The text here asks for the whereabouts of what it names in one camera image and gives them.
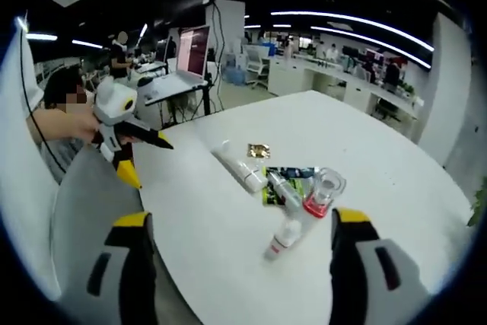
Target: laptop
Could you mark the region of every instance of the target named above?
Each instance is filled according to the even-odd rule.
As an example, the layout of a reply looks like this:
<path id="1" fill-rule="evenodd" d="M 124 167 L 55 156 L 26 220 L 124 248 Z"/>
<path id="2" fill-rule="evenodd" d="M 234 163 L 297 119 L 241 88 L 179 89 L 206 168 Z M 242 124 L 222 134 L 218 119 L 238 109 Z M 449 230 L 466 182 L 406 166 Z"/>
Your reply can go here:
<path id="1" fill-rule="evenodd" d="M 189 28 L 181 32 L 176 71 L 155 78 L 149 88 L 144 88 L 146 106 L 208 84 L 205 71 L 209 37 L 210 26 Z"/>

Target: laptop screen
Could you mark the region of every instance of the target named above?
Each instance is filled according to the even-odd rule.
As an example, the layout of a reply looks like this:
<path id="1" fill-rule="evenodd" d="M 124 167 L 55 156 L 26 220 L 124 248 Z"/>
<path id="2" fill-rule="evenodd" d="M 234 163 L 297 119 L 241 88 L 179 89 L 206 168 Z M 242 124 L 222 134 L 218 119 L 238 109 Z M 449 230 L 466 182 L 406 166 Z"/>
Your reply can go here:
<path id="1" fill-rule="evenodd" d="M 203 26 L 181 32 L 177 53 L 178 72 L 190 72 L 204 78 L 209 31 L 209 26 Z"/>

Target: person's arm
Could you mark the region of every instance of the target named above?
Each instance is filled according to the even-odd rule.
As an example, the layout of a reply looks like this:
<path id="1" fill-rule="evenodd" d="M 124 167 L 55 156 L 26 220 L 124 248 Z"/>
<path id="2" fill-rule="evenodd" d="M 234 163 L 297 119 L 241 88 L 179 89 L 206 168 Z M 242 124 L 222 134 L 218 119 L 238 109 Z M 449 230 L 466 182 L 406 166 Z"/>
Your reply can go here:
<path id="1" fill-rule="evenodd" d="M 118 62 L 115 59 L 112 59 L 112 68 L 113 69 L 125 69 L 125 68 L 129 68 L 131 65 L 131 62 Z"/>
<path id="2" fill-rule="evenodd" d="M 33 111 L 33 118 L 46 141 L 78 138 L 91 142 L 95 132 L 100 128 L 99 122 L 91 111 L 87 111 L 87 113 L 64 113 L 57 109 L 37 109 Z M 42 138 L 39 130 L 30 116 L 27 118 L 27 126 L 33 140 L 36 143 L 41 143 Z"/>

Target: white round table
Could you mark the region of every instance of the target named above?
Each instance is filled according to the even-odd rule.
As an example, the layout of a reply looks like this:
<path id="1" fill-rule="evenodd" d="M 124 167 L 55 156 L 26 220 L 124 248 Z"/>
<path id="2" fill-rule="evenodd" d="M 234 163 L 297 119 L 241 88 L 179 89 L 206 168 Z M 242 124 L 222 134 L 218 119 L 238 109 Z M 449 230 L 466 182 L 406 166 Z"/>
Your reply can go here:
<path id="1" fill-rule="evenodd" d="M 166 131 L 173 151 L 134 148 L 154 240 L 205 325 L 324 324 L 332 309 L 331 219 L 274 263 L 263 259 L 284 214 L 251 196 L 209 150 L 231 140 L 270 145 L 267 166 L 331 167 L 347 179 L 336 206 L 362 210 L 382 238 L 414 259 L 437 292 L 460 257 L 469 203 L 450 176 L 408 139 L 314 91 L 226 110 Z"/>

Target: gold packet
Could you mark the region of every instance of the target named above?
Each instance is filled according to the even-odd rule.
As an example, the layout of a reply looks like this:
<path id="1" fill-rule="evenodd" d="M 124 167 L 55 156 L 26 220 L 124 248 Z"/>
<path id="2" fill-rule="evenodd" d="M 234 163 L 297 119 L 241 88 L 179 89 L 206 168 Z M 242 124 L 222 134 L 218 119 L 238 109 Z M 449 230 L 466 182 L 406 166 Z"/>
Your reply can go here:
<path id="1" fill-rule="evenodd" d="M 247 156 L 249 158 L 270 158 L 271 150 L 269 148 L 269 145 L 249 144 Z"/>

